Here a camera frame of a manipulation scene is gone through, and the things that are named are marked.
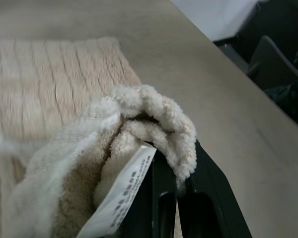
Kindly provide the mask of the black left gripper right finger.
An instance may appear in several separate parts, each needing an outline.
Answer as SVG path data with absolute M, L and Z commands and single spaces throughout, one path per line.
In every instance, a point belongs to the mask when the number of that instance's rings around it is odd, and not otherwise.
M 252 238 L 226 176 L 198 141 L 195 146 L 197 166 L 178 198 L 183 238 Z

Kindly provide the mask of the dark chair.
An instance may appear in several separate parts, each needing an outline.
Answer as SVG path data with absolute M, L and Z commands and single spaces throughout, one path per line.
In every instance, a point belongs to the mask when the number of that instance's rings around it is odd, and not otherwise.
M 233 39 L 215 45 L 263 91 L 298 82 L 298 70 L 268 36 L 259 40 L 250 62 L 233 48 Z

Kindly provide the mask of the beige cloth white trim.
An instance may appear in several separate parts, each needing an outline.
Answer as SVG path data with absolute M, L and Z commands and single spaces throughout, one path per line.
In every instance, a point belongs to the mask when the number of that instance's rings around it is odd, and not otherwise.
M 75 238 L 142 142 L 183 191 L 196 129 L 117 39 L 0 40 L 1 238 Z

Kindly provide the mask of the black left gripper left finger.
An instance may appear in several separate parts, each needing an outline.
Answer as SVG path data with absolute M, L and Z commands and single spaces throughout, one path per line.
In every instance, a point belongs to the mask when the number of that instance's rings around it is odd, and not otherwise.
M 140 189 L 119 229 L 119 238 L 174 238 L 176 178 L 156 151 Z

